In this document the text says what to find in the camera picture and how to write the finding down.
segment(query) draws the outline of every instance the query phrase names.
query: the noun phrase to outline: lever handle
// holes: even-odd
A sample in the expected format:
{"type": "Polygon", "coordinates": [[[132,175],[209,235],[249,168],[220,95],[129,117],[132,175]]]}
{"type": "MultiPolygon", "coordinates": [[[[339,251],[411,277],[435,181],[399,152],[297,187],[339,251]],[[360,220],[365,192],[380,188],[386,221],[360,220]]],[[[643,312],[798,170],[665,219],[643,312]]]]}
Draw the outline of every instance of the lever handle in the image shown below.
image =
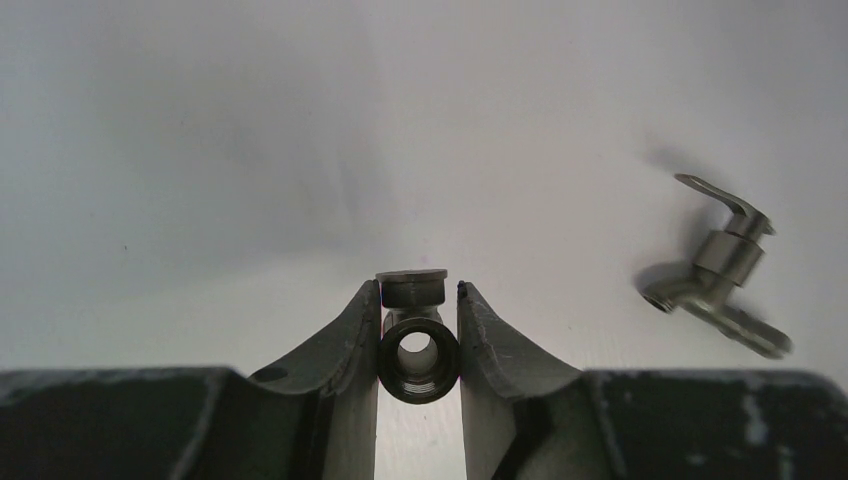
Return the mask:
{"type": "Polygon", "coordinates": [[[739,220],[743,220],[743,219],[754,220],[754,219],[759,219],[759,218],[765,219],[766,225],[765,225],[765,228],[762,230],[762,233],[764,233],[766,235],[774,235],[775,234],[774,228],[771,226],[771,222],[768,220],[768,218],[766,218],[766,216],[763,215],[762,212],[760,212],[759,210],[754,208],[753,205],[746,202],[745,200],[742,200],[741,198],[737,197],[736,195],[733,195],[729,192],[726,192],[726,191],[716,187],[715,185],[713,185],[713,184],[711,184],[711,183],[709,183],[709,182],[707,182],[707,181],[705,181],[705,180],[703,180],[699,177],[696,177],[695,175],[687,175],[687,174],[683,174],[683,173],[678,173],[678,174],[674,175],[674,178],[676,178],[678,181],[680,181],[684,185],[687,185],[688,187],[690,187],[690,188],[692,188],[692,189],[694,189],[694,190],[696,190],[700,193],[703,193],[704,195],[706,195],[708,197],[712,197],[712,198],[720,201],[721,203],[727,205],[727,207],[730,208],[730,211],[733,212],[734,216],[741,217],[739,220]]]}

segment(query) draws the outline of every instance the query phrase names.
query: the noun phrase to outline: metal pipe fitting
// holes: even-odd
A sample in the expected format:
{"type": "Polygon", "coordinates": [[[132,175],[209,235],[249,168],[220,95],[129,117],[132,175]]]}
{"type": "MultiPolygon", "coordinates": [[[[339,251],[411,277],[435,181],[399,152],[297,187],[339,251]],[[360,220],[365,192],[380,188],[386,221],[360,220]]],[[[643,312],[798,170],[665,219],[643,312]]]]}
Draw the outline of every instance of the metal pipe fitting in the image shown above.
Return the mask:
{"type": "Polygon", "coordinates": [[[459,343],[438,312],[438,306],[445,303],[447,275],[447,270],[377,274],[382,304],[389,310],[378,349],[378,374],[386,390],[403,402],[438,400],[459,378],[459,343]],[[401,345],[413,333],[430,337],[419,352],[401,345]]]}
{"type": "Polygon", "coordinates": [[[774,235],[771,221],[748,202],[698,177],[674,177],[727,205],[733,217],[724,231],[710,232],[695,255],[688,276],[654,282],[642,290],[642,296],[665,313],[682,307],[764,357],[782,358],[792,350],[789,337],[726,305],[733,289],[744,285],[762,258],[763,249],[757,242],[763,235],[774,235]]]}

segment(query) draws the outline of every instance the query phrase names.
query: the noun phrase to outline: faucet body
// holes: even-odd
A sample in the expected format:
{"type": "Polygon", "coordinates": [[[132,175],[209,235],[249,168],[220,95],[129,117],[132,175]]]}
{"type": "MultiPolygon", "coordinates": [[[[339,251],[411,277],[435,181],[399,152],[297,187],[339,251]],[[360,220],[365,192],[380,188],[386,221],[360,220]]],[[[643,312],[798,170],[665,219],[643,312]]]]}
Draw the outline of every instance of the faucet body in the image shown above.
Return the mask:
{"type": "Polygon", "coordinates": [[[723,231],[710,232],[687,276],[654,282],[642,296],[665,313],[681,307],[764,357],[782,358],[792,350],[788,336],[727,305],[733,289],[744,285],[763,256],[757,242],[764,234],[774,234],[771,222],[747,202],[697,177],[675,178],[726,203],[734,215],[723,231]]]}

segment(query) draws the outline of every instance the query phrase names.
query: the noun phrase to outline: faucet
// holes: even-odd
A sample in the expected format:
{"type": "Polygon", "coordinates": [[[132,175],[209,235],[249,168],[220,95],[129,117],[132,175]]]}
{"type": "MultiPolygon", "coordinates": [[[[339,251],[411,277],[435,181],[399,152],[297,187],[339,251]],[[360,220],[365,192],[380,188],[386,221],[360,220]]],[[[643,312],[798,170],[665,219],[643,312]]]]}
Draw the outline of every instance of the faucet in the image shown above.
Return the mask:
{"type": "Polygon", "coordinates": [[[757,242],[763,235],[775,234],[771,221],[748,202],[694,175],[674,178],[724,203],[733,216],[723,231],[710,232],[687,276],[656,281],[642,290],[642,296],[665,313],[681,307],[766,358],[782,358],[792,351],[786,334],[727,305],[733,289],[745,283],[763,256],[757,242]]]}

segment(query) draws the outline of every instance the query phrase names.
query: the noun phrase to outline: faucet handle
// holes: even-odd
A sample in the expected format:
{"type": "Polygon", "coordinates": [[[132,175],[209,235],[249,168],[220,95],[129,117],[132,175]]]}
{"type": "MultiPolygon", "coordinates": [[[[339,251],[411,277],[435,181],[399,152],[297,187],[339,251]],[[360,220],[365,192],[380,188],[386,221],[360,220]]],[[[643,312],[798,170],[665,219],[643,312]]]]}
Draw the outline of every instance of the faucet handle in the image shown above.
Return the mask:
{"type": "Polygon", "coordinates": [[[690,188],[727,205],[730,211],[733,212],[733,219],[731,219],[726,230],[746,236],[756,235],[758,233],[764,233],[766,235],[775,234],[774,227],[771,226],[771,221],[768,217],[736,195],[726,192],[695,175],[678,173],[674,175],[674,178],[690,188]],[[753,232],[751,230],[752,226],[758,226],[756,230],[759,230],[759,232],[753,232]]]}

